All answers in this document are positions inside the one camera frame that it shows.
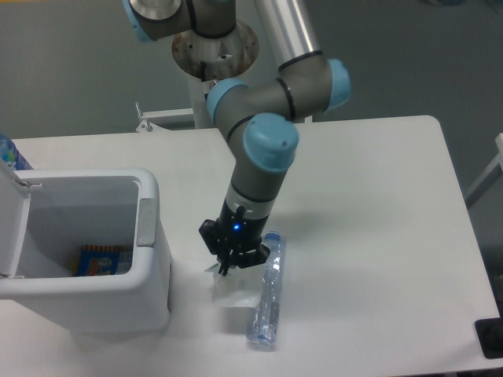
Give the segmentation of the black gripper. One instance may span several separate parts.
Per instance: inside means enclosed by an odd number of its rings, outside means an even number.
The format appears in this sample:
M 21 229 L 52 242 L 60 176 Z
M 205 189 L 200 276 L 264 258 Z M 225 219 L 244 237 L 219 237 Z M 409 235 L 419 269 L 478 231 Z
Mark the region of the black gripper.
M 247 214 L 244 206 L 235 209 L 224 202 L 216 221 L 206 219 L 199 233 L 211 254 L 220 264 L 218 274 L 229 269 L 246 269 L 266 262 L 270 249 L 262 242 L 262 232 L 269 214 Z

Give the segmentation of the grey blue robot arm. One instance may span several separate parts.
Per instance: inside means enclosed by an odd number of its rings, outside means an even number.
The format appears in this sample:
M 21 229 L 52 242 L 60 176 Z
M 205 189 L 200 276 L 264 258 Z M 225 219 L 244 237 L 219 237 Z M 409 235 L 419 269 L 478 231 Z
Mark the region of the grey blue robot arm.
M 220 215 L 199 229 L 221 275 L 261 265 L 270 255 L 262 233 L 295 158 L 295 121 L 338 107 L 351 95 L 347 69 L 323 54 L 304 2 L 255 6 L 278 66 L 276 79 L 260 86 L 240 80 L 255 47 L 243 36 L 235 2 L 123 3 L 140 40 L 172 38 L 178 66 L 209 85 L 209 119 L 236 161 Z

